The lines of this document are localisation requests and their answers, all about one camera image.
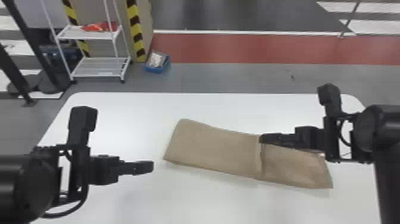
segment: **white table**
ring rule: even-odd
[[[343,95],[343,110],[361,111]],[[99,110],[90,136],[92,154],[126,161],[153,160],[153,173],[124,176],[93,186],[85,205],[58,220],[34,223],[156,224],[276,223],[377,224],[373,166],[329,164],[334,189],[302,189],[177,166],[162,160],[179,119],[248,133],[292,133],[322,127],[323,107],[314,94],[140,94],[83,92],[70,97],[40,145],[63,143],[74,106]]]

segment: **gray floor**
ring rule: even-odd
[[[330,82],[364,105],[400,104],[397,66],[173,64],[167,74],[146,73],[142,66],[129,68],[125,84],[116,79],[81,79],[62,99],[43,99],[32,108],[21,107],[22,100],[0,100],[0,153],[29,152],[68,97],[82,91],[315,93],[317,86]]]

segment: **black tripod leg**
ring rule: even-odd
[[[357,0],[357,2],[354,5],[353,10],[350,13],[350,18],[347,20],[346,24],[345,24],[345,29],[349,28],[350,22],[351,20],[353,20],[355,13],[357,12],[358,7],[360,6],[361,0]],[[343,29],[342,33],[340,33],[339,38],[344,38],[345,37],[345,32],[346,30]]]
[[[14,18],[15,22],[17,23],[18,27],[20,28],[22,34],[24,35],[26,41],[28,41],[30,47],[32,48],[32,51],[35,53],[35,56],[39,60],[40,64],[43,67],[43,70],[49,77],[49,80],[51,83],[56,86],[60,91],[64,91],[65,89],[62,89],[60,87],[60,83],[56,76],[54,75],[54,72],[48,62],[46,61],[45,57],[42,54],[42,51],[39,48],[39,44],[34,40],[34,38],[31,37],[28,27],[22,18],[17,6],[15,5],[14,0],[2,0],[4,5],[7,7],[8,11]]]
[[[21,96],[25,99],[26,106],[35,105],[36,101],[33,100],[29,94],[27,89],[29,89],[28,82],[21,74],[18,67],[14,64],[11,57],[7,54],[4,47],[0,43],[0,61],[2,64],[2,69],[8,79],[12,84],[18,89]]]

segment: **metal shelving rack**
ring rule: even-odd
[[[108,26],[110,27],[109,32],[87,32],[82,30],[81,26],[73,26],[70,24],[70,21],[68,18],[65,16],[65,19],[67,20],[67,26],[63,28],[59,34],[56,35],[54,26],[52,24],[52,21],[50,19],[48,9],[44,3],[44,0],[40,0],[40,3],[42,4],[43,11],[46,15],[46,19],[49,23],[50,30],[54,36],[55,42],[57,44],[57,47],[60,51],[60,55],[62,58],[62,61],[67,69],[67,72],[70,76],[71,81],[75,80],[75,77],[119,77],[121,80],[121,83],[125,82],[125,73],[126,70],[131,62],[130,54],[129,54],[129,47],[128,43],[126,40],[126,37],[123,32],[123,27],[121,25],[121,17],[118,12],[117,4],[115,0],[112,0],[114,9],[115,9],[115,14],[117,15],[118,19],[118,29],[116,31],[111,30],[111,19],[110,19],[110,11],[108,10],[108,5],[107,5],[107,0],[103,0],[104,3],[104,8],[105,8],[105,15],[107,17],[107,22]],[[121,34],[123,36],[123,40],[125,43],[125,48],[127,51],[127,57],[119,57],[118,56],[118,50],[117,50],[117,38]],[[61,48],[60,41],[61,40],[109,40],[112,41],[112,46],[114,48],[114,53],[115,57],[87,57],[83,53],[82,49],[80,49],[83,58],[81,61],[78,63],[76,68],[71,71],[69,68],[67,61],[65,59],[63,49]]]

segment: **blue container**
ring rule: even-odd
[[[169,65],[170,65],[170,56],[169,56],[169,55],[166,55],[166,56],[165,56],[164,64],[162,64],[161,67],[151,67],[151,66],[147,66],[147,63],[146,63],[145,70],[146,70],[146,71],[149,71],[149,72],[161,74],[161,73],[163,73],[164,71],[166,71],[166,69],[168,68]]]

